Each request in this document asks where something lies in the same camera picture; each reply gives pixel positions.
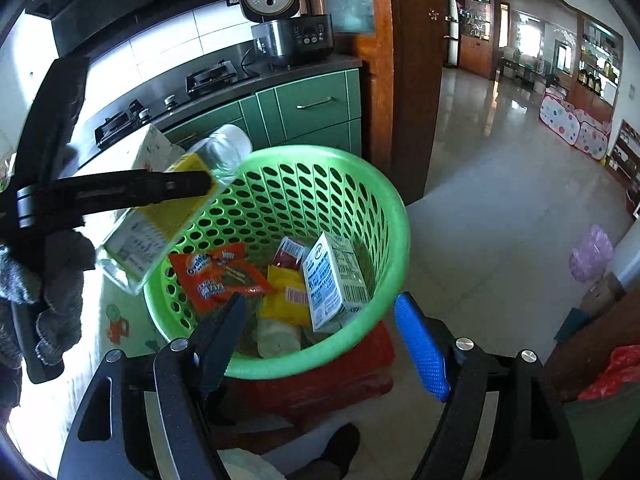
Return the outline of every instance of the yellow label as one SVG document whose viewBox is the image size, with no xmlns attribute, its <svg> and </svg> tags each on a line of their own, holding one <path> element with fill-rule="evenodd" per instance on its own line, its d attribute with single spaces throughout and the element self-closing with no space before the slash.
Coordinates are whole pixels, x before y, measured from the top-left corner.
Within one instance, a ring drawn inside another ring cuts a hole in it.
<svg viewBox="0 0 640 480">
<path fill-rule="evenodd" d="M 176 160 L 167 171 L 206 171 L 209 168 L 197 153 L 185 153 Z M 211 188 L 204 196 L 193 198 L 177 198 L 166 200 L 159 204 L 151 204 L 138 208 L 165 237 L 170 240 L 184 226 L 184 224 L 205 204 L 215 193 L 218 184 L 211 179 Z"/>
</svg>

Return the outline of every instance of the red snack package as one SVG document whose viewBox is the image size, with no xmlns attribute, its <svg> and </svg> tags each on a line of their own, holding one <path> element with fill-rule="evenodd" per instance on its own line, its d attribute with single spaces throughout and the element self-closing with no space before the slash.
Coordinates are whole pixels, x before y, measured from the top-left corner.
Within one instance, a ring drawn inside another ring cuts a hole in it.
<svg viewBox="0 0 640 480">
<path fill-rule="evenodd" d="M 193 307 L 204 314 L 223 306 L 234 292 L 244 296 L 275 292 L 245 256 L 244 243 L 238 242 L 204 254 L 169 254 L 169 261 Z"/>
</svg>

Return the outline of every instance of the yellow package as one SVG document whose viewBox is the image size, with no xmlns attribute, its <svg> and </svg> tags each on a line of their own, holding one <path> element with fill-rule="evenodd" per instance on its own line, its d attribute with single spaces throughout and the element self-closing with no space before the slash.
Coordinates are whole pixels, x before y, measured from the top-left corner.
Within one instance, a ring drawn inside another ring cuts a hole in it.
<svg viewBox="0 0 640 480">
<path fill-rule="evenodd" d="M 262 298 L 262 307 L 258 315 L 311 328 L 309 298 L 306 294 L 305 279 L 300 272 L 269 266 L 267 281 L 278 291 Z"/>
</svg>

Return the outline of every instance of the window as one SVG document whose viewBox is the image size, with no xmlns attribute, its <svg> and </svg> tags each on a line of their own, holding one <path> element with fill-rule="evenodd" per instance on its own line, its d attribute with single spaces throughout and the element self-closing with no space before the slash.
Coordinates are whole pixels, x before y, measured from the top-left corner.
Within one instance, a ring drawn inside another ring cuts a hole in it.
<svg viewBox="0 0 640 480">
<path fill-rule="evenodd" d="M 498 48 L 509 44 L 509 4 L 500 4 L 500 39 Z"/>
<path fill-rule="evenodd" d="M 556 67 L 563 72 L 571 73 L 573 62 L 571 47 L 556 41 Z"/>
<path fill-rule="evenodd" d="M 525 56 L 538 57 L 542 43 L 542 31 L 540 31 L 540 20 L 519 13 L 520 19 L 516 25 L 516 47 Z"/>
</svg>

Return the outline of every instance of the pink plastic bag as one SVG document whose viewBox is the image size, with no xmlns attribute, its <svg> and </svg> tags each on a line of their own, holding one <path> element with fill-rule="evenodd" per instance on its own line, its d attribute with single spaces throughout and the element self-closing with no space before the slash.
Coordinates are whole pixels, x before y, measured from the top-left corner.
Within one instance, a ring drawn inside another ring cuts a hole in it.
<svg viewBox="0 0 640 480">
<path fill-rule="evenodd" d="M 640 345 L 614 348 L 607 369 L 578 395 L 578 400 L 606 399 L 623 383 L 640 383 Z"/>
<path fill-rule="evenodd" d="M 604 229 L 592 225 L 574 248 L 569 258 L 569 270 L 579 282 L 588 282 L 603 275 L 607 263 L 613 258 L 613 246 Z"/>
</svg>

